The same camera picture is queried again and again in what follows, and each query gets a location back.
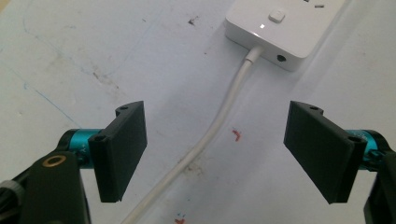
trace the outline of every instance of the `power strip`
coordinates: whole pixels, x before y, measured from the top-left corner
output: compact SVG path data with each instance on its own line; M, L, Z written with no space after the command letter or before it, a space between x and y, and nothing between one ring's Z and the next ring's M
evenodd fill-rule
M347 0L236 0L226 16L226 36L262 57L297 70L320 45Z

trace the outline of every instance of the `white table surface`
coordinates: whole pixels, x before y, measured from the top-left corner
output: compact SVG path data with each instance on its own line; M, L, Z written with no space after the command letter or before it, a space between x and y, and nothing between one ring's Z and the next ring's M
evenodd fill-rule
M224 36L232 3L12 0L0 13L0 179L143 100L148 147L122 202L100 203L93 170L81 172L93 223L121 223L203 135L248 52ZM364 223L375 174L359 171L349 202L328 205L283 136L296 100L396 146L394 8L350 0L298 72L259 59L217 137L140 223Z

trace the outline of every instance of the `power cord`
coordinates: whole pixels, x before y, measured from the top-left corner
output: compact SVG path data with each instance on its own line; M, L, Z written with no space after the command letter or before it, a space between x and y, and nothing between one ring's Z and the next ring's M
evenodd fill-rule
M209 129L201 140L192 148L192 150L166 175L158 184L147 194L142 201L132 210L132 212L122 221L122 224L136 223L139 218L146 212L158 196L176 179L176 177L186 169L186 167L206 148L207 144L218 133L220 127L227 118L231 107L238 95L244 81L248 74L248 70L258 58L262 55L264 49L262 46L255 46L245 57L245 60L236 74L233 84L226 95L224 102L216 115Z

